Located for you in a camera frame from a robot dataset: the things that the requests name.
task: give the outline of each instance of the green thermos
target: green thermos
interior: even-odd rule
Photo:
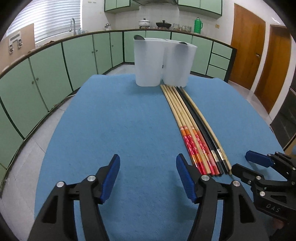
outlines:
[[[200,34],[200,31],[202,29],[202,22],[199,18],[195,19],[194,21],[194,33]]]

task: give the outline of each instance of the tiled floor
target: tiled floor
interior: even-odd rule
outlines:
[[[122,65],[108,75],[135,73],[134,67],[134,65]],[[251,91],[233,82],[229,84],[255,108],[268,125],[271,123],[269,115]],[[21,241],[27,240],[34,223],[36,187],[47,146],[70,102],[71,99],[67,100],[38,128],[24,146],[8,175],[2,199],[0,199],[0,212],[15,236]]]

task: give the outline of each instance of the range hood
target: range hood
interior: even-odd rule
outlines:
[[[134,0],[134,2],[137,2],[141,5],[147,5],[147,4],[160,4],[160,3],[170,3],[172,5],[176,5],[176,0]]]

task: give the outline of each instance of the table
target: table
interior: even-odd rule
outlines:
[[[185,90],[224,148],[230,163],[284,180],[271,168],[249,164],[244,155],[283,152],[252,106],[220,79],[190,76]],[[109,200],[100,211],[111,241],[187,240],[197,205],[187,199],[176,156],[190,162],[178,126],[159,86],[139,87],[135,75],[92,76],[62,116],[45,154],[35,201],[35,216],[58,181],[67,184],[94,175],[114,154],[121,167]],[[230,183],[234,176],[215,178]],[[248,185],[243,184],[249,195]],[[222,201],[213,240],[218,240]],[[262,214],[265,223],[266,215]],[[79,240],[84,240],[75,202]]]

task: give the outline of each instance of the cooking pot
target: cooking pot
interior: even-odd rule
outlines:
[[[150,27],[150,21],[146,20],[145,18],[143,20],[139,21],[139,26],[141,27]]]
[[[171,24],[167,23],[165,20],[163,20],[162,22],[156,23],[156,26],[158,28],[167,28],[167,29],[169,29],[171,27]]]

